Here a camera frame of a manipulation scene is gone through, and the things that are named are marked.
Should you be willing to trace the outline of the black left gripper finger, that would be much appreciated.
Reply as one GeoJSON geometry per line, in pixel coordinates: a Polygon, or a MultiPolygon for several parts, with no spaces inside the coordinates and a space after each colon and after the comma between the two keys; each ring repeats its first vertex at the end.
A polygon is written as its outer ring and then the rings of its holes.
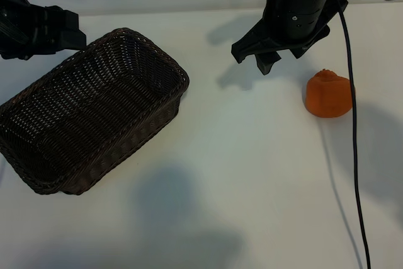
{"type": "Polygon", "coordinates": [[[81,30],[66,30],[61,33],[61,49],[82,50],[86,45],[86,35],[81,30]]]}
{"type": "Polygon", "coordinates": [[[79,15],[72,11],[62,11],[62,29],[64,31],[78,31],[79,30],[79,15]]]}

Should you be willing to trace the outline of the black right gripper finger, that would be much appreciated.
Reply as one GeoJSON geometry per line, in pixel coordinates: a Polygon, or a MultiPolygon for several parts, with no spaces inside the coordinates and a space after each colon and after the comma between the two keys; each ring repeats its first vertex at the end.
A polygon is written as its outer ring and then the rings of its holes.
{"type": "Polygon", "coordinates": [[[278,44],[270,37],[267,24],[259,20],[240,40],[232,45],[231,54],[241,63],[247,56],[274,51],[278,44]]]}
{"type": "Polygon", "coordinates": [[[279,60],[281,60],[281,57],[277,52],[256,54],[257,66],[263,75],[269,74],[273,65],[279,60]]]}

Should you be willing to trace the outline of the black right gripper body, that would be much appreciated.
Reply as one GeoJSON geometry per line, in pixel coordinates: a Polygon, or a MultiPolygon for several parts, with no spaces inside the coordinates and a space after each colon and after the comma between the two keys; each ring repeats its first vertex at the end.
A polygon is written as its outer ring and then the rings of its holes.
{"type": "Polygon", "coordinates": [[[347,0],[269,0],[264,46],[270,52],[291,50],[299,58],[329,34],[327,24],[347,5],[347,0]]]}

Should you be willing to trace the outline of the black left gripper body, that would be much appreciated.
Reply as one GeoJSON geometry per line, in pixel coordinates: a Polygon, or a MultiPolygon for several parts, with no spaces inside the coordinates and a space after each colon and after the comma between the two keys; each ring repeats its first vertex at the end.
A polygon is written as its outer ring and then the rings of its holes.
{"type": "Polygon", "coordinates": [[[28,0],[1,0],[1,57],[27,60],[45,50],[52,9],[28,0]]]}

